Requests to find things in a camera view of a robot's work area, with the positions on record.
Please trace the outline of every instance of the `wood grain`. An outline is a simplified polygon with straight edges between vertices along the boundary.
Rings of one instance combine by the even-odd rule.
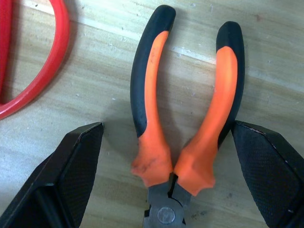
[[[163,3],[177,11],[158,79],[158,106],[174,162],[197,131],[213,93],[215,42],[228,20],[241,25],[246,82],[238,119],[280,132],[304,156],[302,0],[69,0],[69,51],[56,78],[30,105],[0,121],[0,213],[64,135],[105,123],[94,188],[81,227],[140,228],[147,190],[130,174],[137,153],[129,89],[145,25]],[[2,101],[37,75],[55,32],[47,0],[14,2]],[[266,227],[243,179],[229,135],[214,164],[216,186],[192,199],[188,227]]]

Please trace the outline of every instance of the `pliers jaw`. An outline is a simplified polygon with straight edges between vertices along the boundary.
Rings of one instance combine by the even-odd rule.
[[[169,190],[169,182],[148,188],[150,209],[145,211],[144,228],[184,228],[184,210],[190,203],[191,194],[183,189],[174,177]]]

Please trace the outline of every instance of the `wooden table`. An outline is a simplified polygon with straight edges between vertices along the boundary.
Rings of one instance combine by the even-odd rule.
[[[69,0],[71,40],[50,86],[0,121],[0,213],[64,135],[105,124],[96,180],[81,227],[140,228],[147,189],[130,173],[137,139],[130,108],[133,57],[160,4],[177,11],[161,57],[158,106],[176,162],[202,122],[215,81],[215,44],[228,20],[241,25],[246,81],[239,120],[280,132],[304,155],[304,4],[302,0]],[[2,101],[37,75],[55,31],[47,0],[16,0]],[[231,134],[214,163],[216,186],[192,199],[188,227],[266,227],[246,186]]]

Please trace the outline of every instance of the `red plastic handle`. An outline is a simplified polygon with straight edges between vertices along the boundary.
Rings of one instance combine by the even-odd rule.
[[[0,104],[0,120],[18,111],[30,101],[32,101],[51,81],[57,72],[67,50],[69,41],[69,16],[63,0],[50,0],[55,13],[56,31],[53,46],[47,60],[35,77],[35,79],[25,88],[15,99],[6,104]],[[0,56],[0,89],[2,87],[5,66],[7,63],[12,0],[0,0],[0,31],[1,36],[1,56]]]

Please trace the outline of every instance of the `wooden surface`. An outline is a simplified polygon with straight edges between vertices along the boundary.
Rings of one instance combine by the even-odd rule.
[[[50,86],[0,121],[0,214],[64,135],[103,121],[105,132],[83,228],[140,228],[147,190],[130,174],[137,153],[129,89],[133,57],[153,10],[177,11],[161,58],[158,106],[176,162],[202,122],[213,93],[215,42],[227,20],[242,28],[246,81],[237,119],[280,132],[304,155],[304,3],[302,0],[69,0],[71,41]],[[16,0],[2,101],[37,75],[55,31],[47,0]],[[216,186],[192,199],[192,228],[264,228],[243,179],[231,134],[214,163]]]

